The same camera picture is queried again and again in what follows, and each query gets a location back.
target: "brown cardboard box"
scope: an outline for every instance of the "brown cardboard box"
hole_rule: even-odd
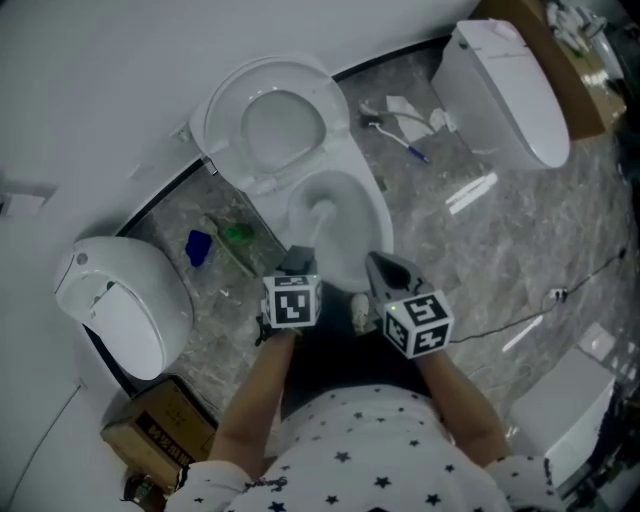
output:
[[[131,469],[172,491],[181,468],[208,457],[215,425],[182,381],[170,378],[134,397],[101,436]]]
[[[622,97],[602,83],[600,56],[591,49],[585,57],[577,57],[556,41],[542,0],[481,0],[471,18],[507,20],[518,29],[558,98],[571,140],[600,135],[625,113]]]

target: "white shirt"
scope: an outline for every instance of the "white shirt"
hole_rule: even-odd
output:
[[[562,511],[542,457],[481,468],[449,440],[429,399],[393,386],[325,393],[283,423],[286,448],[252,482],[238,466],[191,464],[167,512]]]

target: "black label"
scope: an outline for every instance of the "black label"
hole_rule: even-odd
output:
[[[195,462],[194,458],[185,452],[178,443],[160,427],[148,412],[143,412],[136,420],[136,425],[151,439],[155,445],[166,453],[180,467],[186,467]]]

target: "person's right arm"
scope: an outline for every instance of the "person's right arm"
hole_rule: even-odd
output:
[[[416,364],[456,446],[467,457],[485,467],[511,455],[493,407],[444,350],[418,358]]]

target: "cube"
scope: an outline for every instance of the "cube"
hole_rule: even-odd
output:
[[[384,304],[383,334],[408,359],[445,348],[454,317],[438,290]]]
[[[268,276],[262,282],[262,313],[271,327],[310,327],[316,324],[322,309],[320,276]]]

